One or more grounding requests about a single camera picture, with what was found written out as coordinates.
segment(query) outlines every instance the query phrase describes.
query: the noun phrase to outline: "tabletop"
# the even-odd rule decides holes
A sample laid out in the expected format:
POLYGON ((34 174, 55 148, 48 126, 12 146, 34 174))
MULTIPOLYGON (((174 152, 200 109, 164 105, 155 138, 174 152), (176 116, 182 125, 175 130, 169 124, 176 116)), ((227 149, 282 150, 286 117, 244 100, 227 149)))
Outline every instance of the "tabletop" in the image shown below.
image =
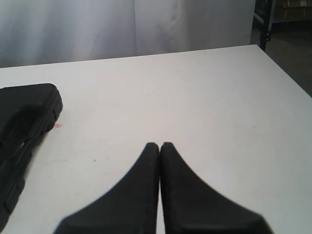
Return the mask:
POLYGON ((276 234, 311 233, 312 100, 256 45, 0 69, 0 87, 46 82, 64 109, 34 150, 3 234, 52 233, 114 186, 147 142, 165 141, 276 234))

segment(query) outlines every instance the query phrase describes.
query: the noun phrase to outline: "small stain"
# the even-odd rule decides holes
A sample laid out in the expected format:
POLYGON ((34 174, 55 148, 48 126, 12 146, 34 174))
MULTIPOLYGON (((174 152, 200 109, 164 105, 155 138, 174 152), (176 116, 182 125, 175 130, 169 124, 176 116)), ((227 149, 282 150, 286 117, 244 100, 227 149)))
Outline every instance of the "small stain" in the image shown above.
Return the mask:
POLYGON ((54 128, 61 128, 61 127, 63 127, 63 124, 55 124, 54 125, 54 128))

